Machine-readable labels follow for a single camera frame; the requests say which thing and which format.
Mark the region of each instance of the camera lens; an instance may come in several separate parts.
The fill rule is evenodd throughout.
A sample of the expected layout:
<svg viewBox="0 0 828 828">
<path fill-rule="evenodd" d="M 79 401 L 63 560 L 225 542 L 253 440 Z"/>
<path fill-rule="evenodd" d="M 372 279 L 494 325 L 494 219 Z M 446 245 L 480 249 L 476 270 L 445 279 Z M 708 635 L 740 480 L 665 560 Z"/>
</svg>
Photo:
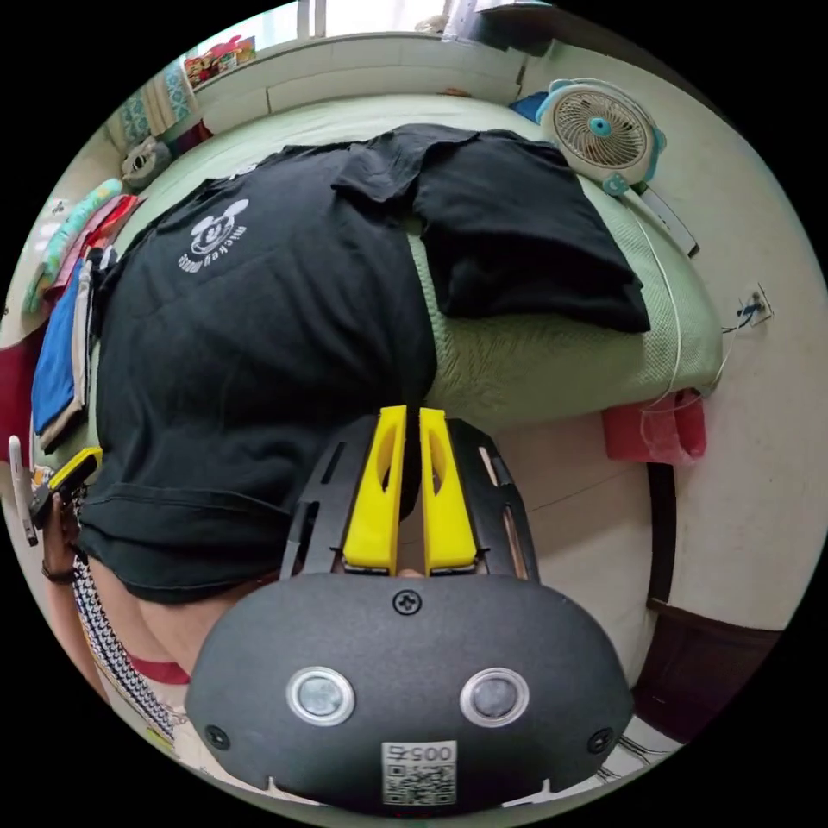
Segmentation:
<svg viewBox="0 0 828 828">
<path fill-rule="evenodd" d="M 326 667 L 299 670 L 287 684 L 287 705 L 309 725 L 339 725 L 354 704 L 354 689 L 345 676 Z"/>
<path fill-rule="evenodd" d="M 508 668 L 473 675 L 460 694 L 463 715 L 480 727 L 503 727 L 517 721 L 529 706 L 529 685 Z"/>
</svg>

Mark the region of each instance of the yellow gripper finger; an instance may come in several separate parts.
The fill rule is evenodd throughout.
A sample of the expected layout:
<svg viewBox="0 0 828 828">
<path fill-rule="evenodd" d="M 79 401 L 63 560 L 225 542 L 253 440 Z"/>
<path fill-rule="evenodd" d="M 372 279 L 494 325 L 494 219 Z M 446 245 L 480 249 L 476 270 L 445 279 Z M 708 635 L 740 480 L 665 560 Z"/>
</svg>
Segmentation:
<svg viewBox="0 0 828 828">
<path fill-rule="evenodd" d="M 59 489 L 71 477 L 77 478 L 77 483 L 82 483 L 94 474 L 101 465 L 104 451 L 98 446 L 82 448 L 69 462 L 55 472 L 49 479 L 49 488 Z"/>
<path fill-rule="evenodd" d="M 477 557 L 477 544 L 463 497 L 445 411 L 420 410 L 423 457 L 423 544 L 425 573 L 466 569 Z"/>
<path fill-rule="evenodd" d="M 397 573 L 405 414 L 404 405 L 379 413 L 342 550 L 348 567 Z"/>
</svg>

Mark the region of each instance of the bed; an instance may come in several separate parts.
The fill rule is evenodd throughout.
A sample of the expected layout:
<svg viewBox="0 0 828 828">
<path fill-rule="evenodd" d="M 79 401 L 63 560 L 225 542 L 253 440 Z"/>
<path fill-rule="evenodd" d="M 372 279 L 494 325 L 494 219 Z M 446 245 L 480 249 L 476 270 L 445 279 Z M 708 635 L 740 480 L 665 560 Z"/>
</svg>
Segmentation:
<svg viewBox="0 0 828 828">
<path fill-rule="evenodd" d="M 124 226 L 116 248 L 125 250 L 147 223 L 205 178 L 230 175 L 288 144 L 360 141 L 412 122 L 509 129 L 542 139 L 540 128 L 517 113 L 469 98 L 391 95 L 300 107 L 212 138 L 176 161 L 146 190 L 146 201 Z M 667 391 L 671 380 L 673 390 L 715 380 L 722 360 L 721 323 L 691 262 L 635 194 L 617 200 L 585 179 L 581 186 L 643 283 L 652 330 L 631 336 L 552 316 L 446 318 L 437 309 L 423 244 L 411 226 L 411 253 L 437 355 L 427 405 L 496 432 L 651 400 Z M 57 468 L 84 446 L 97 445 L 96 375 L 97 348 L 91 357 L 87 425 L 52 455 L 35 445 L 36 464 Z"/>
</svg>

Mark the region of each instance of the pillow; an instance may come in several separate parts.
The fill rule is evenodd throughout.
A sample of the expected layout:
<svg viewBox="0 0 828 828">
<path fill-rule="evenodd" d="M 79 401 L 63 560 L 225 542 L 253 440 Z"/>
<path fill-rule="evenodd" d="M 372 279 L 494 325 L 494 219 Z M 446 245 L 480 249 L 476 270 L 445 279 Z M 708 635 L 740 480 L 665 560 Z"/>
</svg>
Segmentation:
<svg viewBox="0 0 828 828">
<path fill-rule="evenodd" d="M 108 179 L 72 209 L 43 252 L 41 263 L 34 272 L 34 278 L 23 299 L 25 313 L 36 313 L 40 309 L 43 294 L 58 278 L 63 262 L 86 224 L 105 204 L 121 195 L 122 189 L 123 185 L 119 179 Z"/>
</svg>

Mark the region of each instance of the windowsill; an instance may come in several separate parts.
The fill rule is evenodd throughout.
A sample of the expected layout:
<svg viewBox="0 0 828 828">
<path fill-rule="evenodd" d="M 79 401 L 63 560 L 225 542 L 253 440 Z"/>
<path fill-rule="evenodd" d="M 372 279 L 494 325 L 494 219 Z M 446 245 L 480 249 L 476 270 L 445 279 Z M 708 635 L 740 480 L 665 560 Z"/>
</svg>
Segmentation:
<svg viewBox="0 0 828 828">
<path fill-rule="evenodd" d="M 362 40 L 374 40 L 377 38 L 386 38 L 386 37 L 408 37 L 415 40 L 427 40 L 427 41 L 439 41 L 442 39 L 441 34 L 427 34 L 424 32 L 405 32 L 405 31 L 390 31 L 390 32 L 362 32 L 359 34 L 339 34 L 335 37 L 311 37 L 304 41 L 288 41 L 287 43 L 278 43 L 276 46 L 270 46 L 266 49 L 262 49 L 260 52 L 256 53 L 256 56 L 249 60 L 247 63 L 242 64 L 241 66 L 237 66 L 235 69 L 230 69 L 227 72 L 222 72 L 220 75 L 216 75 L 214 78 L 210 78 L 210 80 L 205 80 L 202 84 L 199 84 L 195 89 L 196 98 L 198 95 L 203 92 L 205 89 L 210 88 L 213 84 L 216 84 L 226 78 L 229 78 L 231 75 L 235 75 L 237 72 L 244 72 L 245 69 L 249 69 L 251 66 L 257 66 L 264 60 L 270 60 L 271 58 L 278 58 L 280 55 L 288 54 L 290 52 L 299 52 L 302 49 L 307 49 L 314 46 L 321 46 L 324 43 L 339 43 L 342 41 L 362 41 Z"/>
</svg>

